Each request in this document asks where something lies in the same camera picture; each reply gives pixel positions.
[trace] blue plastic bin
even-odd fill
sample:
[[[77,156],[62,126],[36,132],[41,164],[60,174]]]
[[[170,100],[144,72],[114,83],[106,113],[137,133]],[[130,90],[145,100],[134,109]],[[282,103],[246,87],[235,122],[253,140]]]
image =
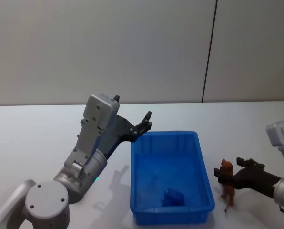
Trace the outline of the blue plastic bin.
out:
[[[162,207],[168,188],[184,194],[184,206]],[[195,132],[147,132],[132,143],[131,210],[137,224],[204,223],[214,206]]]

